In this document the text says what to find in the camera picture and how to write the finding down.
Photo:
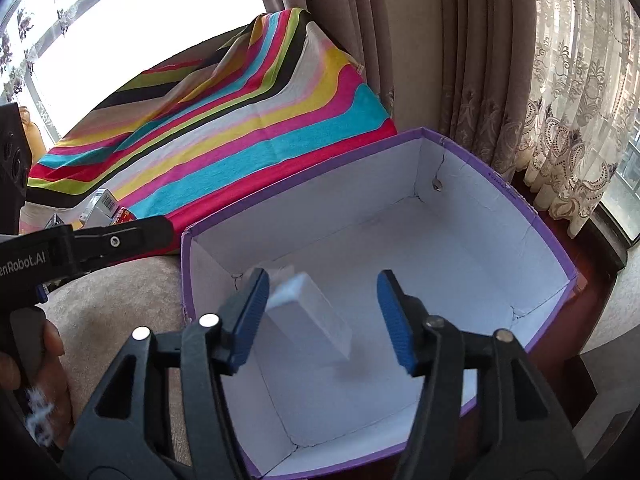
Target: silver screw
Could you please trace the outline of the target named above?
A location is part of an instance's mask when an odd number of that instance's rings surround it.
[[[501,328],[496,331],[495,338],[503,343],[510,343],[513,341],[513,333],[510,330]]]
[[[429,316],[424,324],[429,328],[443,328],[444,327],[444,319],[440,316]]]
[[[139,326],[137,329],[135,329],[132,333],[131,336],[133,337],[133,339],[135,339],[136,341],[142,341],[145,340],[147,337],[149,337],[149,335],[151,334],[151,330],[149,330],[148,327],[146,326]]]
[[[215,314],[205,314],[204,316],[200,317],[200,319],[198,320],[198,323],[200,324],[200,326],[209,328],[211,326],[216,326],[219,321],[220,321],[220,318]]]

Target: purple-rimmed box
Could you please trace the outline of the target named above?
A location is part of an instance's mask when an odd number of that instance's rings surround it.
[[[186,315],[215,312],[235,291],[234,277],[256,264],[308,272],[353,330],[350,360],[317,368],[287,354],[284,335],[263,323],[249,361],[224,383],[254,474],[287,479],[404,447],[422,380],[396,362],[376,301],[380,270],[392,269],[407,294],[459,329],[507,327],[527,349],[576,278],[511,186],[424,128],[332,158],[187,229]],[[463,405],[474,395],[468,371]]]

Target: beige wall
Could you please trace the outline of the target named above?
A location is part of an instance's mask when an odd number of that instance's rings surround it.
[[[442,0],[386,0],[398,131],[438,128],[442,88]]]

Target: striped blanket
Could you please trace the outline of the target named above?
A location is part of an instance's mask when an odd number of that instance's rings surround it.
[[[248,194],[396,133],[350,57],[302,9],[258,16],[207,59],[162,64],[31,170],[25,212],[71,222],[98,188],[179,235]]]

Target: reddish brown floor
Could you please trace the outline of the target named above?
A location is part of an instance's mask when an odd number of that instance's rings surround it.
[[[516,175],[513,186],[529,203],[534,195],[522,182],[522,174]],[[593,400],[593,385],[580,361],[573,359],[589,338],[596,324],[611,287],[614,277],[599,263],[593,240],[587,234],[580,233],[576,238],[569,238],[566,229],[568,222],[555,221],[544,212],[540,217],[556,235],[564,250],[580,272],[575,295],[564,304],[556,320],[546,331],[530,353],[532,362],[543,373],[569,420],[577,423]],[[466,458],[473,453],[473,442],[476,435],[478,414],[472,410],[460,423],[458,457]],[[386,480],[393,476],[398,456],[379,460],[359,468],[328,475],[330,480]]]

